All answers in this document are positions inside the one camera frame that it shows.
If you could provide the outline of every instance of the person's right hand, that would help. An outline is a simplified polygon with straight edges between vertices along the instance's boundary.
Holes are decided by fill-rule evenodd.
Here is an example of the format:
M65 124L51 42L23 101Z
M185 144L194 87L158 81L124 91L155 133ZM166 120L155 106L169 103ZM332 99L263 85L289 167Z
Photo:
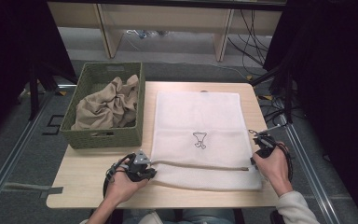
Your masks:
M126 175L123 168L118 167L118 172L112 177L115 179L113 183L109 183L106 189L105 199L118 201L119 203L126 202L132 195L143 188L148 183L148 179L143 179L139 182L132 182Z
M258 170L269 180L279 197L293 190L292 184L289 181L286 158L278 147L265 159L258 156L257 153L254 153L253 159L257 164Z

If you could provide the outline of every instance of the white cloth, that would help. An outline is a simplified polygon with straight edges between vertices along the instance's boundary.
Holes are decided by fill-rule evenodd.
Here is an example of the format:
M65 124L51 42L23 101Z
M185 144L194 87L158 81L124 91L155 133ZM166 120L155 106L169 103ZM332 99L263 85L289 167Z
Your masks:
M240 96L226 92L158 93L152 183L180 189L260 189Z

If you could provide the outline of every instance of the beige cloth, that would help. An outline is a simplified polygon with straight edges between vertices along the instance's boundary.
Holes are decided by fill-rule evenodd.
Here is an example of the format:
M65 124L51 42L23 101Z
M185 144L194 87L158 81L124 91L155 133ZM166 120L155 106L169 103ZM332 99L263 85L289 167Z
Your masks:
M139 80L131 76L126 84L120 77L103 90L82 99L76 107L76 122L72 130L101 130L124 127L136 118Z

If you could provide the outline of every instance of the light wooden table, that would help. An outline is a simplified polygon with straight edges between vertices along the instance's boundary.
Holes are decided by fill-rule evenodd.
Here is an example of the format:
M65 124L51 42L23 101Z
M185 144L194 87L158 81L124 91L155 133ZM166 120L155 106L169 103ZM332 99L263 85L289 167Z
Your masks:
M249 84L205 82L146 82L144 140L141 147L117 147L94 149L66 149L53 188L63 187L61 194L50 194L50 208L95 208L103 199L105 172L113 162L141 148L150 158L153 143L156 96L158 91L219 91L237 92L248 129L261 131L266 123ZM253 151L257 146L251 141ZM122 203L119 208L191 208L191 207L255 207L274 206L278 201L269 182L263 181L261 190L201 191L172 189L147 185Z

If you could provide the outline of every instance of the white sleeve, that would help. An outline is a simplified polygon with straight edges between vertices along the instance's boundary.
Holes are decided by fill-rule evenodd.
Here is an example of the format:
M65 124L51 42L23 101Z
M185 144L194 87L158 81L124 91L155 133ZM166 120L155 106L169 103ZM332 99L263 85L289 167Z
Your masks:
M308 208L302 194L291 191L283 194L277 204L278 213L283 216L285 224L319 223L316 216Z
M152 212L144 216L139 224L162 224L162 221L156 212Z

